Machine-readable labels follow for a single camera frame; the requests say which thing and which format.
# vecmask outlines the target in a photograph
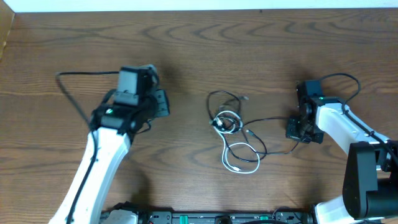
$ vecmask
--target wooden table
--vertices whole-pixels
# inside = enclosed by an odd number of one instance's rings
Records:
[[[0,222],[47,222],[82,158],[88,129],[55,72],[153,63],[169,94],[172,114],[137,136],[105,208],[130,200],[184,211],[259,211],[337,197],[346,155],[325,136],[322,145],[269,156],[253,175],[233,174],[220,162],[207,93],[248,96],[245,120],[288,116],[297,112],[297,81],[346,72],[363,85],[350,103],[354,113],[397,139],[397,52],[397,9],[17,14],[0,63]],[[117,79],[64,80],[90,113]],[[324,88],[347,97],[357,87],[331,78]],[[252,129],[270,151],[286,151],[293,142],[284,125]]]

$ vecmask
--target tangled cable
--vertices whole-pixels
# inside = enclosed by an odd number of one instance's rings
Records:
[[[214,95],[216,93],[224,93],[229,96],[232,96],[233,98],[230,100],[227,100],[225,103],[223,103],[218,108],[218,113],[215,116],[213,116],[213,113],[210,110],[210,98],[212,95]],[[206,100],[206,106],[207,106],[207,110],[208,110],[210,124],[212,125],[214,130],[217,132],[217,134],[220,135],[221,139],[223,140],[224,146],[223,146],[223,152],[221,154],[221,162],[223,163],[225,168],[227,168],[229,171],[237,173],[237,174],[252,174],[258,170],[258,168],[260,167],[260,161],[263,160],[263,158],[265,158],[267,155],[290,154],[297,147],[299,142],[297,142],[296,145],[289,152],[268,152],[264,141],[261,138],[259,138],[256,134],[254,134],[254,132],[252,132],[250,129],[246,128],[246,130],[244,131],[244,127],[247,126],[248,124],[252,124],[252,123],[255,123],[258,121],[270,121],[270,120],[275,120],[275,119],[288,120],[288,118],[271,117],[271,118],[264,118],[264,119],[255,119],[252,121],[248,121],[247,123],[243,123],[242,117],[240,115],[241,114],[241,100],[248,100],[248,98],[245,96],[237,97],[228,91],[218,90],[218,91],[213,91],[213,92],[209,93],[209,95],[207,96],[207,100]],[[224,110],[224,108],[227,106],[233,108],[233,106],[231,105],[231,103],[233,103],[233,102],[238,103],[236,112],[233,110]],[[242,135],[246,142],[236,142],[236,143],[229,145],[225,138],[225,134],[235,134],[240,131],[242,132]],[[256,138],[262,144],[262,146],[264,148],[264,152],[259,152],[252,145],[250,145],[249,139],[246,136],[246,133],[248,133],[252,137]],[[231,147],[238,146],[238,145],[243,145],[243,146],[247,146],[248,148],[250,148],[250,150],[252,150],[252,152],[255,153],[257,159],[244,159],[244,158],[237,156],[233,152]],[[233,157],[235,157],[243,162],[257,162],[256,168],[254,168],[253,170],[249,170],[249,171],[243,171],[238,166],[231,165],[228,160],[229,153],[231,153]]]

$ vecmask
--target green connector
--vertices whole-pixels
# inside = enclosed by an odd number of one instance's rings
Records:
[[[188,215],[180,216],[180,224],[188,224]]]

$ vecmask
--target white wall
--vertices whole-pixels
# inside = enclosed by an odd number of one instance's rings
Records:
[[[14,12],[398,7],[398,0],[5,0]]]

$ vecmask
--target white cable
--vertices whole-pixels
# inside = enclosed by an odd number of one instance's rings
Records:
[[[217,123],[218,125],[222,125],[222,119],[228,119],[228,120],[232,120],[231,118],[220,118],[219,116],[220,115],[222,115],[222,114],[225,114],[225,113],[229,113],[229,114],[232,114],[233,116],[235,116],[236,117],[236,119],[239,121],[239,128],[238,128],[238,130],[236,130],[236,125],[235,124],[233,124],[232,125],[232,128],[230,128],[229,130],[220,130],[220,129],[218,129],[218,128],[216,128],[215,126],[213,127],[214,128],[214,130],[220,135],[220,137],[221,137],[221,139],[223,140],[223,144],[224,144],[224,147],[223,147],[223,153],[221,154],[221,161],[222,161],[222,163],[223,163],[223,165],[225,166],[225,168],[227,168],[229,171],[231,171],[231,172],[234,172],[234,173],[237,173],[237,174],[252,174],[252,173],[254,173],[255,171],[257,171],[258,170],[258,168],[260,167],[260,156],[259,156],[259,154],[258,153],[256,153],[256,156],[257,156],[257,166],[256,166],[256,168],[255,169],[253,169],[253,170],[250,170],[250,171],[242,171],[240,168],[238,168],[238,167],[236,167],[236,166],[232,166],[230,163],[229,163],[229,161],[228,161],[228,151],[229,151],[229,149],[231,148],[231,147],[233,147],[233,146],[237,146],[237,145],[245,145],[245,146],[247,146],[247,147],[250,147],[254,152],[257,152],[250,144],[248,144],[248,143],[246,143],[246,142],[236,142],[236,143],[234,143],[234,144],[231,144],[229,147],[227,147],[227,143],[226,143],[226,139],[225,139],[225,137],[223,136],[223,134],[234,134],[234,133],[236,133],[236,132],[238,132],[238,131],[240,131],[242,128],[243,128],[243,122],[242,122],[242,119],[241,119],[241,117],[238,115],[238,114],[236,114],[234,111],[221,111],[221,112],[219,112],[215,117],[214,117],[214,120],[213,120],[213,122],[215,122],[215,123]]]

